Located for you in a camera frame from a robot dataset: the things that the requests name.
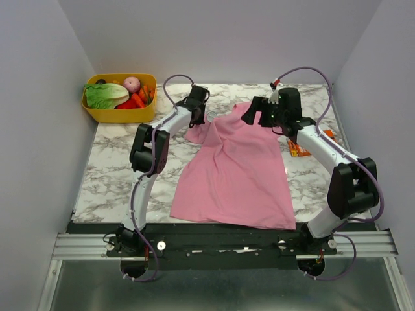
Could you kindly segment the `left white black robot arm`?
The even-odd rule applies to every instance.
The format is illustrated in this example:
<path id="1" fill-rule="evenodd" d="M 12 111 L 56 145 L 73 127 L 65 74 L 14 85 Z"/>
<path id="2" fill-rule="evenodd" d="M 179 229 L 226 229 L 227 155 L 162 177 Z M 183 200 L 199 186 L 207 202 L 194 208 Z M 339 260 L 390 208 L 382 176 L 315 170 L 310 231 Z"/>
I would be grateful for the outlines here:
<path id="1" fill-rule="evenodd" d="M 151 247 L 143 234 L 147 207 L 153 184 L 167 164 L 170 138 L 182 128 L 204 123 L 209 97 L 208 89 L 193 85 L 190 94 L 174 103 L 169 114 L 138 126 L 129 156 L 134 173 L 132 191 L 126 216 L 116 231 L 117 242 L 128 255 L 136 256 Z"/>

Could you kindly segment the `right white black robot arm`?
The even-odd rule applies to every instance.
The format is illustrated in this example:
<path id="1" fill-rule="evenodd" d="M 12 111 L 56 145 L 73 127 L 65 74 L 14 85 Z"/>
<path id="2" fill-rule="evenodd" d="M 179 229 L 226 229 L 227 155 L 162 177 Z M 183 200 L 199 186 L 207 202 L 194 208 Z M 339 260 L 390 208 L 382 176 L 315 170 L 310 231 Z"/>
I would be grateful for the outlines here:
<path id="1" fill-rule="evenodd" d="M 296 88 L 275 90 L 270 98 L 254 97 L 241 119 L 252 125 L 256 115 L 260 126 L 280 128 L 281 135 L 309 151 L 331 174 L 326 207 L 302 225 L 298 245 L 304 253 L 320 249 L 354 214 L 384 205 L 375 162 L 349 153 L 326 135 L 317 121 L 304 117 Z"/>

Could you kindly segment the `pink t-shirt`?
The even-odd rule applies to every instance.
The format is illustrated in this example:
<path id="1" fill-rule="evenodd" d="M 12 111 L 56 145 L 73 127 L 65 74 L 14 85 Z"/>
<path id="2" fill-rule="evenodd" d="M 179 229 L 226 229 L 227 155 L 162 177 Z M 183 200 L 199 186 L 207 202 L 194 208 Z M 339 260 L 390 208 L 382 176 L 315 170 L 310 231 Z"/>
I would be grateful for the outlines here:
<path id="1" fill-rule="evenodd" d="M 260 229 L 296 227 L 291 191 L 277 136 L 241 117 L 249 103 L 193 126 L 185 138 L 201 148 L 183 169 L 171 217 Z"/>

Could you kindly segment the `round blue yellow brooch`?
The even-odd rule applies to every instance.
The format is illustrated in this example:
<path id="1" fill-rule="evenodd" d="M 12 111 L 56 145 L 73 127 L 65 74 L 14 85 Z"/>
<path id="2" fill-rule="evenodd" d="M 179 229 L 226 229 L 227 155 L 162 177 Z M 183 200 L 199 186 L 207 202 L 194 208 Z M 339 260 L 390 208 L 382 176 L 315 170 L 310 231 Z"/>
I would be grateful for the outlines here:
<path id="1" fill-rule="evenodd" d="M 217 114 L 214 112 L 214 111 L 210 111 L 208 114 L 207 114 L 207 120 L 209 121 L 209 122 L 212 122 L 213 120 L 214 120 L 214 118 L 216 118 L 217 117 Z"/>

